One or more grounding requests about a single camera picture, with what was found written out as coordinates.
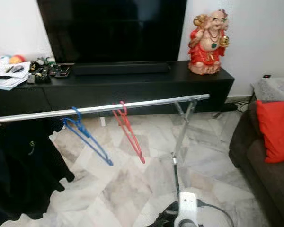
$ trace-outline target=black clothing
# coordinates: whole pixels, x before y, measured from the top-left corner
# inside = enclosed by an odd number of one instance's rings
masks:
[[[178,202],[173,202],[162,213],[159,214],[154,223],[147,227],[174,227],[174,222],[178,216],[178,211]]]
[[[13,122],[0,127],[0,225],[22,213],[42,218],[59,180],[74,179],[49,135],[60,131],[54,118]]]

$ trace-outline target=sofa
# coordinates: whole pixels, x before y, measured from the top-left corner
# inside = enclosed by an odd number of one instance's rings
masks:
[[[284,162],[265,162],[266,148],[256,111],[253,102],[241,116],[229,157],[246,176],[271,225],[284,227]]]

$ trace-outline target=red pillow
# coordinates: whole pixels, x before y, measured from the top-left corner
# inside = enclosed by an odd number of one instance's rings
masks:
[[[257,117],[267,148],[265,161],[284,161],[284,102],[257,101]]]

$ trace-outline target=black tv cabinet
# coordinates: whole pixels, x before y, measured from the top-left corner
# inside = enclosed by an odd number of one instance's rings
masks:
[[[213,75],[197,75],[187,69],[188,61],[168,61],[167,73],[126,75],[70,75],[52,79],[49,84],[23,83],[11,91],[0,90],[0,116],[26,114],[36,111],[110,105],[123,100],[138,102],[178,96],[210,94],[210,99],[199,102],[196,111],[219,111],[234,82],[221,69]],[[131,109],[129,114],[176,113],[174,105]],[[108,116],[111,113],[95,113]]]

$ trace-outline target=television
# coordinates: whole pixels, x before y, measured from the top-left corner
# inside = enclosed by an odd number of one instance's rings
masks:
[[[186,0],[38,0],[57,63],[177,60]]]

